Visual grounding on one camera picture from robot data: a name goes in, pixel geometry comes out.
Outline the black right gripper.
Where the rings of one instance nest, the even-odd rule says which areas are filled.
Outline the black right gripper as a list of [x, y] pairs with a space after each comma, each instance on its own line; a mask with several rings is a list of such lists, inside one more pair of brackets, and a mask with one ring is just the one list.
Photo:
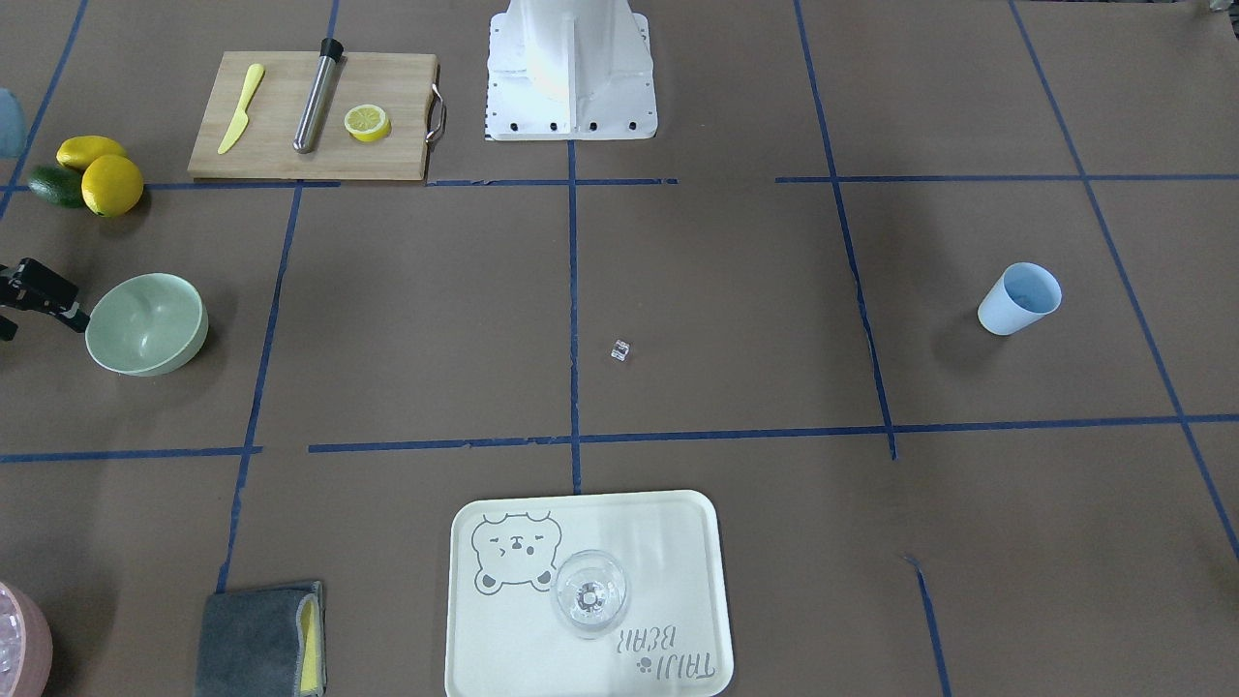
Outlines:
[[[1, 308], [37, 312], [57, 318], [76, 334], [84, 334], [90, 317], [81, 310], [79, 287], [33, 258], [21, 260], [21, 288], [14, 286], [12, 269], [1, 265]], [[1, 317], [1, 340], [12, 340], [19, 326]]]

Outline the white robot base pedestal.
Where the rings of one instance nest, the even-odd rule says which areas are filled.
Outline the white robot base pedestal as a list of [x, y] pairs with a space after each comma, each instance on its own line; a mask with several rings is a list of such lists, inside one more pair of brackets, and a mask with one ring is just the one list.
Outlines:
[[512, 1], [488, 40], [487, 140], [655, 137], [650, 24], [629, 2]]

